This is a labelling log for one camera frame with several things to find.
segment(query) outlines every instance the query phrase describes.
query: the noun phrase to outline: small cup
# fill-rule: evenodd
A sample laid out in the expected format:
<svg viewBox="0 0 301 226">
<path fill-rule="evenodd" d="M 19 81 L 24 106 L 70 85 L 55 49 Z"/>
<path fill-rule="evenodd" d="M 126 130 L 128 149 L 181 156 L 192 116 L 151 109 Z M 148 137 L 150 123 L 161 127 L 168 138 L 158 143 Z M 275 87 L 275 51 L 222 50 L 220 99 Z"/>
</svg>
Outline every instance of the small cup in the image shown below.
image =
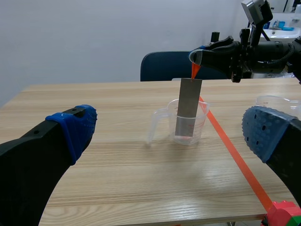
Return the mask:
<svg viewBox="0 0 301 226">
<path fill-rule="evenodd" d="M 178 116 L 179 99 L 171 101 L 167 108 L 158 109 L 151 120 L 151 127 L 148 136 L 148 143 L 152 142 L 158 122 L 163 118 L 169 119 L 170 137 L 177 143 L 182 145 L 191 145 L 198 142 L 201 138 L 202 129 L 205 119 L 209 112 L 209 104 L 199 101 L 197 115 L 194 118 L 186 118 Z M 192 136 L 177 136 L 177 131 L 190 129 Z"/>
</svg>

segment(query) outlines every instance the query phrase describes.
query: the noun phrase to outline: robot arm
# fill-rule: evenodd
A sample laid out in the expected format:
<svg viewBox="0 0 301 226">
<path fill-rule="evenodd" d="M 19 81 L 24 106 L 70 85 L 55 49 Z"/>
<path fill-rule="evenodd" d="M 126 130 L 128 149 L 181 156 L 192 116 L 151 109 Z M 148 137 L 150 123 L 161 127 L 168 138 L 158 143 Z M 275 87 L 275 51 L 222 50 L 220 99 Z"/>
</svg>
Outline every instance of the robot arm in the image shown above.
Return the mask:
<svg viewBox="0 0 301 226">
<path fill-rule="evenodd" d="M 264 0 L 242 2 L 252 29 L 242 29 L 240 42 L 231 36 L 193 50 L 190 61 L 214 68 L 233 82 L 250 78 L 252 73 L 280 73 L 286 69 L 301 81 L 301 38 L 292 43 L 259 42 L 263 26 L 273 18 L 269 3 Z"/>
</svg>

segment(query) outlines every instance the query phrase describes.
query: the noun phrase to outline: orange liquid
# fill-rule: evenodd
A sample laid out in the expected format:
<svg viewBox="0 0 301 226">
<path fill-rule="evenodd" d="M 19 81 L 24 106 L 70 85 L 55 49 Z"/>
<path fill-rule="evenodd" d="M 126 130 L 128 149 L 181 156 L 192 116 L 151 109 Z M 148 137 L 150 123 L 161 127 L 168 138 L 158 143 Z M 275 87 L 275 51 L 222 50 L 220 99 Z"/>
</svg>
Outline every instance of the orange liquid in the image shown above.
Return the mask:
<svg viewBox="0 0 301 226">
<path fill-rule="evenodd" d="M 196 65 L 196 64 L 192 63 L 192 70 L 191 70 L 191 78 L 192 79 L 194 79 L 196 77 L 200 68 L 201 68 L 201 65 Z"/>
</svg>

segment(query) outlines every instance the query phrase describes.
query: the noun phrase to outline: plastic measuring cup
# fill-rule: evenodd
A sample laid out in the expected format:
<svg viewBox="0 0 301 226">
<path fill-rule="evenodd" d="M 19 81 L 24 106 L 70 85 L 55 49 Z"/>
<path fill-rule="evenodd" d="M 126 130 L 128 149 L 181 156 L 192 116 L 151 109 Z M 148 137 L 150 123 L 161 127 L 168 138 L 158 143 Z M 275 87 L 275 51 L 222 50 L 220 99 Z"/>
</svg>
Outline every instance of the plastic measuring cup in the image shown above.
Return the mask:
<svg viewBox="0 0 301 226">
<path fill-rule="evenodd" d="M 256 105 L 270 107 L 286 114 L 296 116 L 300 119 L 301 116 L 301 101 L 289 100 L 277 96 L 260 96 L 256 98 Z"/>
<path fill-rule="evenodd" d="M 201 138 L 201 133 L 205 123 L 206 116 L 209 112 L 210 105 L 208 103 L 199 101 L 197 116 L 195 118 L 186 118 L 177 115 L 178 104 L 179 104 L 179 99 L 173 100 L 167 105 L 167 108 L 159 109 L 152 115 L 151 127 L 148 136 L 148 143 L 150 143 L 153 140 L 156 126 L 158 122 L 163 118 L 169 119 L 170 137 L 175 142 L 182 145 L 191 145 L 199 141 L 199 139 Z M 187 129 L 188 126 L 188 128 L 191 129 L 192 136 L 191 137 L 176 136 L 176 132 L 175 132 L 176 125 L 178 126 L 177 131 L 181 129 Z"/>
</svg>

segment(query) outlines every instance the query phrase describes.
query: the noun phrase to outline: metal plate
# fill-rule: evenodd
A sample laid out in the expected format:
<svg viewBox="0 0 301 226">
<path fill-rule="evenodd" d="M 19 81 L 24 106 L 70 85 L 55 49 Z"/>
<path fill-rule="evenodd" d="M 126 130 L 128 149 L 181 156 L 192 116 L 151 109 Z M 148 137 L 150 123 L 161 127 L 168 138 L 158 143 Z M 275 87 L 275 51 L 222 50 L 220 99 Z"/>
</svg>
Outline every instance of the metal plate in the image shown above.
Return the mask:
<svg viewBox="0 0 301 226">
<path fill-rule="evenodd" d="M 195 118 L 197 116 L 201 86 L 201 79 L 181 79 L 178 116 L 185 118 Z M 192 137 L 194 123 L 195 119 L 177 118 L 175 135 Z"/>
</svg>

